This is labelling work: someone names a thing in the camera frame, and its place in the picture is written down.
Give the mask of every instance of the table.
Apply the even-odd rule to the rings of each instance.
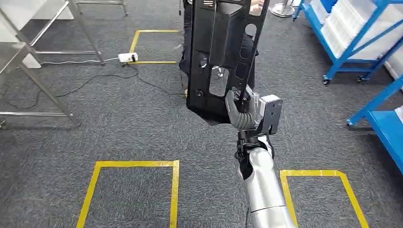
[[[25,42],[28,47],[31,49],[31,54],[33,55],[33,57],[35,58],[35,60],[37,61],[37,63],[42,63],[42,61],[39,58],[39,55],[45,55],[45,54],[51,54],[51,55],[97,55],[99,58],[99,63],[104,64],[104,60],[101,56],[101,52],[98,50],[95,41],[93,40],[93,38],[91,37],[91,35],[89,34],[84,21],[80,15],[80,10],[78,8],[78,5],[76,3],[75,0],[39,0],[38,1],[38,5],[32,6],[33,8],[41,8],[40,5],[41,3],[43,4],[43,2],[61,2],[62,5],[60,6],[59,9],[57,9],[56,11],[53,12],[53,16],[52,18],[49,20],[49,22],[44,26],[44,28],[32,39],[32,40],[28,40],[24,34],[22,34],[22,32],[20,31],[20,24],[16,23],[15,21],[13,21],[13,17],[15,15],[18,15],[18,10],[17,8],[14,8],[14,11],[11,12],[11,14],[7,14],[3,8],[7,9],[7,7],[5,6],[9,6],[10,3],[8,5],[4,5],[4,1],[10,1],[10,0],[0,0],[1,3],[3,3],[3,7],[0,8],[0,18],[3,18],[3,21],[5,21],[5,23],[7,24],[7,26],[9,27],[9,31],[11,31],[12,36],[14,34],[16,34],[16,37],[18,38],[18,41],[20,42]],[[79,25],[81,26],[85,36],[87,37],[92,51],[66,51],[66,50],[62,50],[62,51],[40,51],[40,50],[36,50],[34,48],[35,44],[38,42],[38,40],[43,36],[43,34],[47,31],[47,29],[52,25],[52,23],[59,18],[63,12],[65,12],[65,10],[69,9],[69,11],[71,12],[71,14],[73,14],[74,18],[76,19],[76,21],[79,23]],[[22,21],[21,24],[27,23],[29,21],[30,17],[23,17],[23,19],[18,20]]]
[[[4,75],[11,72],[16,67],[21,68],[31,81],[36,84],[42,92],[58,107],[61,113],[45,113],[45,112],[0,112],[0,116],[47,116],[47,117],[68,117],[75,125],[80,122],[68,111],[66,106],[62,104],[52,92],[39,80],[39,78],[29,70],[22,60],[31,53],[28,45],[23,42],[6,43],[0,42],[0,83],[4,80]]]

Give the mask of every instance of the electrical cable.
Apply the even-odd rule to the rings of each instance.
[[[15,108],[15,109],[17,109],[17,110],[21,110],[21,109],[30,109],[30,108],[35,107],[35,106],[38,104],[38,102],[39,102],[39,95],[40,95],[40,92],[41,92],[40,90],[37,92],[36,100],[35,100],[35,103],[34,103],[33,105],[30,105],[30,106],[28,106],[28,107],[18,107],[18,106],[12,104],[10,101],[7,100],[5,94],[6,94],[7,91],[10,89],[10,86],[9,86],[9,85],[6,85],[6,86],[7,86],[7,89],[5,89],[5,91],[4,91],[4,93],[3,93],[3,102],[4,102],[5,104],[10,105],[11,107],[13,107],[13,108]]]
[[[106,59],[106,60],[104,60],[104,62],[107,62],[107,61],[111,61],[111,60],[115,60],[115,59],[119,59],[118,57],[116,57],[116,58],[109,58],[109,59]],[[82,62],[77,62],[77,61],[66,61],[66,62],[43,62],[44,64],[64,64],[64,63],[89,63],[89,62],[92,62],[92,63],[100,63],[101,61],[99,61],[99,60],[87,60],[87,61],[82,61]]]
[[[129,79],[129,78],[132,78],[132,77],[134,77],[134,76],[137,76],[137,78],[138,78],[140,81],[142,81],[143,83],[145,83],[145,84],[147,84],[147,85],[150,85],[150,86],[153,86],[153,87],[156,87],[156,88],[159,88],[160,90],[162,90],[164,93],[166,93],[166,94],[168,94],[168,95],[183,95],[183,94],[184,94],[184,93],[169,93],[168,91],[166,91],[166,90],[163,89],[162,87],[160,87],[160,86],[158,86],[158,85],[154,85],[154,84],[152,84],[152,83],[149,83],[149,82],[145,81],[144,79],[142,79],[142,78],[138,75],[138,72],[136,72],[134,75],[128,76],[128,77],[119,76],[119,75],[113,75],[113,74],[110,74],[110,75],[95,75],[95,76],[91,77],[89,80],[87,80],[86,82],[84,82],[84,83],[83,83],[81,86],[79,86],[77,89],[74,89],[74,90],[69,91],[69,92],[67,92],[67,93],[65,93],[65,94],[62,94],[62,95],[57,95],[57,96],[55,96],[55,97],[64,97],[64,96],[67,96],[67,95],[72,94],[72,93],[74,93],[74,92],[77,92],[78,90],[80,90],[81,88],[83,88],[86,84],[88,84],[89,82],[91,82],[91,81],[92,81],[94,78],[96,78],[96,77],[109,77],[109,76],[111,76],[111,77],[119,77],[119,78],[124,78],[124,79]],[[9,106],[11,106],[11,107],[13,107],[13,108],[15,108],[15,109],[17,109],[17,110],[21,110],[21,109],[30,109],[30,108],[33,108],[33,107],[35,107],[36,105],[38,105],[38,103],[39,103],[39,95],[40,95],[40,93],[42,92],[41,90],[38,91],[38,93],[37,93],[37,95],[36,95],[35,103],[34,103],[33,105],[30,105],[30,106],[28,106],[28,107],[18,107],[18,106],[16,106],[15,104],[12,104],[10,101],[8,101],[7,98],[6,98],[6,96],[5,96],[5,94],[7,93],[7,91],[8,91],[9,88],[10,88],[10,86],[7,85],[7,89],[6,89],[6,90],[4,91],[4,93],[3,93],[3,102],[4,102],[5,104],[7,104],[7,105],[9,105]]]

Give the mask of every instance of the white power strip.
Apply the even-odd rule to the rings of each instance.
[[[127,63],[127,62],[135,62],[138,61],[138,54],[133,52],[133,53],[122,53],[118,55],[119,61],[121,63]]]

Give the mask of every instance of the blue cart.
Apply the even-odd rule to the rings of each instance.
[[[347,125],[353,126],[359,120],[368,120],[386,149],[390,153],[400,172],[403,173],[403,123],[395,111],[375,111],[383,101],[399,91],[403,86],[403,75],[387,88],[382,90],[366,106],[347,120]]]
[[[364,75],[361,75],[358,77],[357,81],[361,82],[364,80],[369,80],[370,77],[378,70],[384,63],[385,61],[396,51],[399,49],[399,47],[403,44],[403,37],[397,41],[392,48],[386,52],[381,58],[377,60],[366,60],[366,59],[349,59],[351,56],[355,55],[359,51],[363,50],[370,44],[374,43],[377,41],[379,38],[382,36],[386,35],[390,31],[394,30],[401,24],[403,24],[403,19],[400,21],[396,22],[392,26],[390,26],[388,29],[377,35],[376,37],[372,38],[365,44],[363,44],[360,47],[357,47],[357,44],[360,42],[360,40],[363,38],[363,36],[366,34],[368,29],[376,22],[376,20],[379,18],[379,16],[382,14],[382,12],[386,9],[386,7],[389,4],[403,4],[403,0],[372,0],[373,3],[376,5],[376,9],[373,12],[372,16],[369,18],[367,23],[364,24],[363,28],[358,32],[357,36],[353,39],[351,44],[347,47],[347,49],[343,52],[343,54],[339,57],[336,58],[335,55],[333,54],[332,50],[330,49],[330,46],[326,42],[322,32],[320,29],[322,28],[322,24],[320,24],[318,17],[316,16],[315,12],[313,11],[312,7],[310,4],[305,4],[304,0],[301,1],[301,4],[298,6],[297,10],[295,11],[294,14],[294,20],[298,18],[298,15],[301,10],[304,11],[305,16],[310,23],[314,33],[316,34],[317,38],[319,39],[319,42],[322,44],[323,48],[325,49],[326,53],[329,55],[330,59],[333,62],[333,65],[329,69],[329,71],[323,75],[323,84],[328,85],[330,83],[330,80],[332,80],[337,72],[364,72]],[[343,67],[343,64],[346,63],[358,63],[358,64],[370,64],[371,66],[369,68],[348,68],[348,67]]]

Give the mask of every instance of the yellow floor marking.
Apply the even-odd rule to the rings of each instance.
[[[172,170],[172,190],[171,190],[171,213],[169,218],[169,228],[176,228],[178,216],[178,188],[179,188],[179,160],[173,162]]]
[[[96,181],[103,167],[172,167],[171,210],[169,228],[176,228],[178,216],[179,160],[174,161],[97,161],[94,166],[91,181],[88,185],[76,228],[83,228],[86,222],[89,206],[94,195]]]
[[[140,33],[142,32],[179,32],[178,30],[137,30],[134,33],[133,41],[130,46],[130,53],[134,52],[136,48],[137,41],[140,37]],[[175,64],[176,61],[137,61],[137,62],[128,62],[128,64]]]
[[[92,195],[94,194],[96,181],[98,180],[99,172],[101,171],[101,167],[96,162],[94,166],[94,171],[92,173],[91,181],[88,185],[88,190],[86,197],[84,198],[83,207],[81,208],[80,217],[78,217],[77,228],[83,228],[86,222],[89,205],[91,204]]]
[[[348,198],[353,206],[355,214],[357,215],[358,221],[361,224],[362,228],[369,228],[367,221],[365,220],[365,216],[360,208],[360,205],[357,201],[357,198],[354,195],[353,189],[348,182],[347,176],[337,170],[281,170],[280,171],[280,181],[283,187],[284,197],[286,199],[286,204],[288,211],[291,215],[292,220],[294,221],[295,226],[298,228],[297,217],[295,215],[294,205],[291,198],[291,193],[288,186],[287,176],[293,177],[340,177],[345,191],[347,193]]]

